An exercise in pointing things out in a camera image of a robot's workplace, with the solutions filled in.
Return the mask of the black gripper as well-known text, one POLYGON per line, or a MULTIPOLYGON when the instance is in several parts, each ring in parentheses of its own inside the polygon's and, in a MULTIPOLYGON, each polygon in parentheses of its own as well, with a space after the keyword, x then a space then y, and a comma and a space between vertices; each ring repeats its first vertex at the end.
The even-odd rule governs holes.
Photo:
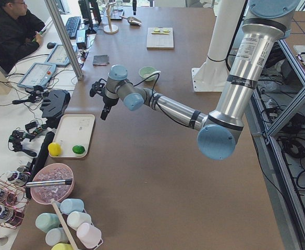
POLYGON ((109 114, 111 108, 117 104, 118 100, 119 100, 119 96, 116 93, 109 91, 107 88, 104 89, 103 92, 104 107, 100 116, 102 120, 106 120, 107 115, 109 114))

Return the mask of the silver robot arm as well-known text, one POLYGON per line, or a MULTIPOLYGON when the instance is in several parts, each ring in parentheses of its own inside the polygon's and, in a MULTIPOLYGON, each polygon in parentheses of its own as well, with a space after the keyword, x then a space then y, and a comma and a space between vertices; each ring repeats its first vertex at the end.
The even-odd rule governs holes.
POLYGON ((274 43, 289 36, 298 1, 222 1, 205 63, 192 73, 198 92, 220 92, 207 115, 170 99, 153 88, 134 86, 122 65, 114 65, 101 89, 106 119, 122 101, 131 111, 143 105, 198 131, 206 157, 223 160, 235 150, 244 127, 242 117, 274 43))

